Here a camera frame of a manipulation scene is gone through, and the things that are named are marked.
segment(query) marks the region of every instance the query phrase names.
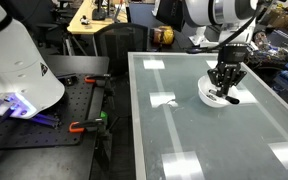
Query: computer monitor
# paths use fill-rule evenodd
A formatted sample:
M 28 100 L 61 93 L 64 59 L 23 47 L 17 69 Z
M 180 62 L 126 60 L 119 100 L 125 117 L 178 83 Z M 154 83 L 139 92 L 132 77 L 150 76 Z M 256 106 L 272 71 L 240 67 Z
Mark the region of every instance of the computer monitor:
M 160 0 L 156 19 L 181 32 L 185 23 L 182 1 Z

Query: wire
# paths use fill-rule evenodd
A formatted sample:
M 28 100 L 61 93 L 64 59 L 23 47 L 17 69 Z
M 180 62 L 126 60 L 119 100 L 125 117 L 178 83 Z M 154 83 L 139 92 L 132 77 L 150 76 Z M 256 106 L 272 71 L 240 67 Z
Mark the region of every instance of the wire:
M 114 112 L 114 111 L 112 111 L 112 114 L 114 114 L 116 117 L 118 117 L 118 118 L 129 118 L 129 117 L 131 117 L 132 115 L 126 115 L 126 116 L 121 116 L 121 115 L 119 115 L 119 114 L 117 114 L 116 112 Z
M 41 2 L 42 2 L 42 0 L 39 0 L 39 1 L 36 3 L 36 5 L 35 5 L 35 7 L 34 7 L 34 9 L 33 9 L 33 11 L 31 12 L 30 15 L 28 15 L 26 18 L 24 18 L 24 19 L 22 19 L 22 20 L 18 20 L 18 21 L 20 21 L 20 22 L 25 22 L 26 20 L 28 20 L 29 18 L 31 18 L 31 17 L 35 14 L 35 11 L 37 10 L 37 7 L 40 5 Z
M 12 107 L 10 107 L 0 118 L 0 125 L 5 122 L 5 120 L 15 111 Z
M 188 54 L 205 53 L 205 52 L 209 52 L 209 51 L 212 51 L 212 50 L 215 50 L 215 49 L 218 49 L 218 48 L 221 48 L 221 47 L 225 46 L 226 44 L 228 44 L 229 42 L 234 40 L 236 37 L 238 37 L 254 21 L 254 19 L 256 18 L 257 14 L 258 14 L 258 12 L 261 9 L 261 4 L 262 4 L 262 1 L 259 1 L 257 3 L 257 7 L 256 7 L 256 10 L 254 12 L 254 15 L 252 16 L 252 18 L 249 21 L 247 21 L 239 30 L 237 30 L 234 34 L 232 34 L 230 37 L 225 39 L 223 42 L 221 42 L 217 46 L 214 46 L 214 47 L 211 47 L 211 48 L 206 48 L 204 50 L 201 50 L 201 49 L 189 49 L 186 52 Z

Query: yellow object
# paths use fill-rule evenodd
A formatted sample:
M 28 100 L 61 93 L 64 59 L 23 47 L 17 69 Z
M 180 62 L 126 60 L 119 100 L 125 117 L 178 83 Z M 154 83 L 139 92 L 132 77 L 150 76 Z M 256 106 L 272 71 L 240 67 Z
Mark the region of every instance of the yellow object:
M 170 45 L 174 42 L 174 31 L 171 26 L 160 26 L 155 29 L 154 43 Z
M 114 23 L 112 18 L 106 18 L 104 21 L 93 21 L 92 20 L 92 11 L 96 8 L 95 4 L 92 4 L 93 0 L 84 0 L 83 4 L 80 6 L 74 18 L 70 22 L 70 25 L 67 27 L 67 30 L 72 34 L 94 34 L 100 29 Z M 82 25 L 80 19 L 86 16 L 89 20 L 89 25 Z M 121 23 L 127 23 L 127 15 L 124 11 L 120 11 L 117 19 Z

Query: white bowl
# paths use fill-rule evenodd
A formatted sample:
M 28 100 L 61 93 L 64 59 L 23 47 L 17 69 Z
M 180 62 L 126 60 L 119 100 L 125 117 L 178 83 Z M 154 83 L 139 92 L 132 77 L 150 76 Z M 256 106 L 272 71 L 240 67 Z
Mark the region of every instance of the white bowl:
M 231 105 L 230 102 L 227 100 L 217 97 L 216 95 L 209 92 L 209 90 L 216 90 L 216 87 L 211 83 L 211 80 L 208 76 L 203 76 L 198 80 L 198 95 L 200 96 L 201 100 L 208 106 L 214 108 L 221 108 L 228 105 Z M 233 86 L 228 95 L 231 97 L 236 98 L 237 96 L 237 89 Z

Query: orange clamp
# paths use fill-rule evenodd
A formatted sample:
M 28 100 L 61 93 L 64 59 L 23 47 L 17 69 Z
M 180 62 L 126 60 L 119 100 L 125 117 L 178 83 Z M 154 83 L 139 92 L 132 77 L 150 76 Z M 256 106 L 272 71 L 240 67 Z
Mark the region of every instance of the orange clamp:
M 96 83 L 95 79 L 91 79 L 89 76 L 85 76 L 84 81 L 86 83 Z
M 70 131 L 71 133 L 81 133 L 81 132 L 84 131 L 85 128 L 73 128 L 73 127 L 72 127 L 74 124 L 78 124 L 78 123 L 79 123 L 79 122 L 72 122 L 72 123 L 70 124 L 69 131 Z

